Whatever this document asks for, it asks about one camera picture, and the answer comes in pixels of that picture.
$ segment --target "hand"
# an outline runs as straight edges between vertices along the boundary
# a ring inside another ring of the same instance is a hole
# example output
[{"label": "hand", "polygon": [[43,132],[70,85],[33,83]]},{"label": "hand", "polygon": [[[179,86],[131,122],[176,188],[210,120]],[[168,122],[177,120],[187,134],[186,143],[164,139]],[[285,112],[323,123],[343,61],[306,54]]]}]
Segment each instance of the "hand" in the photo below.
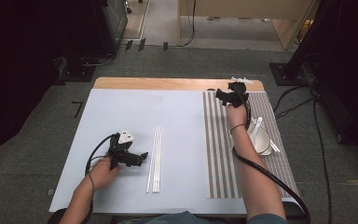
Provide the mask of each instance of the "hand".
[{"label": "hand", "polygon": [[[120,167],[117,165],[115,168],[110,170],[111,158],[106,156],[91,169],[92,182],[94,183],[94,191],[102,189],[109,185],[120,171]],[[85,176],[84,180],[90,181],[89,176]]]},{"label": "hand", "polygon": [[227,106],[228,128],[231,130],[239,124],[246,124],[247,114],[244,105],[235,108],[233,105]]}]

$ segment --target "person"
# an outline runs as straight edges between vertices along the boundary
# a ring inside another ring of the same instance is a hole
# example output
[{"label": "person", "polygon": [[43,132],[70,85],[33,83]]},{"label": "person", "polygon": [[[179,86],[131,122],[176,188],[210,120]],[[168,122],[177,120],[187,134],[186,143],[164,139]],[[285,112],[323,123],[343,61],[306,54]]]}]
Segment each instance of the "person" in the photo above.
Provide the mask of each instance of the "person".
[{"label": "person", "polygon": [[[249,134],[246,132],[245,123],[247,114],[245,106],[240,105],[235,108],[232,105],[228,105],[227,120],[237,154],[267,169],[266,164],[255,151]],[[255,168],[245,163],[236,160],[236,166],[242,197],[247,211],[247,222],[249,224],[287,223],[281,194],[276,184]],[[63,214],[60,223],[81,223],[88,215],[93,193],[109,185],[109,183],[115,179],[119,170],[119,166],[110,170],[109,157],[105,157],[99,161],[91,169],[90,175],[86,175],[75,189],[72,200]],[[163,223],[219,223],[195,217],[188,212],[162,217],[150,217],[132,223],[152,224],[154,222],[161,223],[159,222],[161,220],[164,221]]]}]

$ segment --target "table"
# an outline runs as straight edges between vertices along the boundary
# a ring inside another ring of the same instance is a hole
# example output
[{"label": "table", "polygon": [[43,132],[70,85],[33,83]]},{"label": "table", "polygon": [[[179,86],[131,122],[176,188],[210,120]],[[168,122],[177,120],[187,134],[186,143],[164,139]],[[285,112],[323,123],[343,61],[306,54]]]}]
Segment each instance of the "table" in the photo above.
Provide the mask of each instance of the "table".
[{"label": "table", "polygon": [[[181,45],[181,17],[193,15],[195,0],[178,0],[177,41]],[[195,16],[273,19],[272,24],[288,49],[317,0],[196,0]]]},{"label": "table", "polygon": [[[109,134],[126,128],[135,137],[130,152],[151,151],[154,129],[163,127],[160,193],[146,193],[150,160],[141,167],[123,167],[117,179],[94,196],[94,213],[157,215],[189,211],[200,216],[244,216],[242,198],[208,198],[204,119],[200,97],[205,90],[227,88],[229,79],[100,77],[89,95],[74,142],[62,170],[50,212],[64,208],[84,176],[91,151]],[[247,85],[253,97],[266,95],[260,81]],[[271,113],[270,104],[260,113]],[[267,166],[296,191],[279,133],[272,135],[282,152],[268,156]],[[103,145],[95,156],[103,155]],[[282,192],[285,202],[293,198]]]}]

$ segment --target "white plate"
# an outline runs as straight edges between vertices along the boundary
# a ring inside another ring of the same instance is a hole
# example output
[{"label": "white plate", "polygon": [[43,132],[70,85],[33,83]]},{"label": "white plate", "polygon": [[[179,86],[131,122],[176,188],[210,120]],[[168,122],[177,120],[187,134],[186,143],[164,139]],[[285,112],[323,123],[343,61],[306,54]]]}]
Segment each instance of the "white plate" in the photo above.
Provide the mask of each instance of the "white plate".
[{"label": "white plate", "polygon": [[[255,125],[251,123],[249,125],[248,134],[250,135],[253,132]],[[257,153],[263,153],[267,149],[269,149],[269,134],[267,133],[266,129],[260,126],[258,129],[257,135],[255,136],[255,151]]]}]

